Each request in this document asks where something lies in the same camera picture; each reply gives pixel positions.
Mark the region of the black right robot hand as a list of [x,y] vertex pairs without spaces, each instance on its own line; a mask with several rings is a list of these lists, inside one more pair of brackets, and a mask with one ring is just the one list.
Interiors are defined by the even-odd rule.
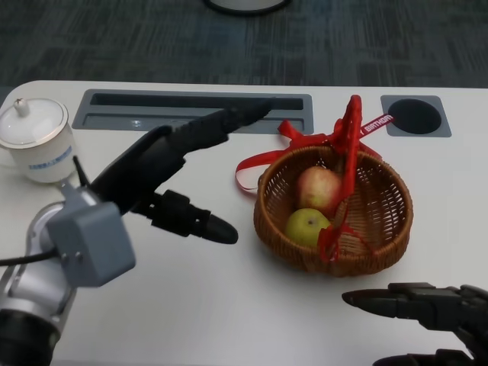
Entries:
[[427,330],[454,333],[469,351],[439,349],[433,355],[382,358],[376,365],[486,365],[487,291],[472,285],[435,287],[428,283],[390,283],[386,289],[342,294],[349,305],[368,313],[412,319]]

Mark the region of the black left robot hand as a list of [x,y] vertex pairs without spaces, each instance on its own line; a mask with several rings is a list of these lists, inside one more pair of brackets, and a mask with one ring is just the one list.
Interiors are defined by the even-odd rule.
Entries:
[[175,129],[156,127],[117,157],[92,183],[103,201],[115,203],[121,214],[145,216],[152,226],[179,236],[197,236],[232,245],[237,230],[225,220],[191,204],[188,197],[156,189],[175,175],[185,155],[225,143],[241,127],[261,120],[272,109],[273,99],[261,98],[245,107],[226,108],[192,120]]

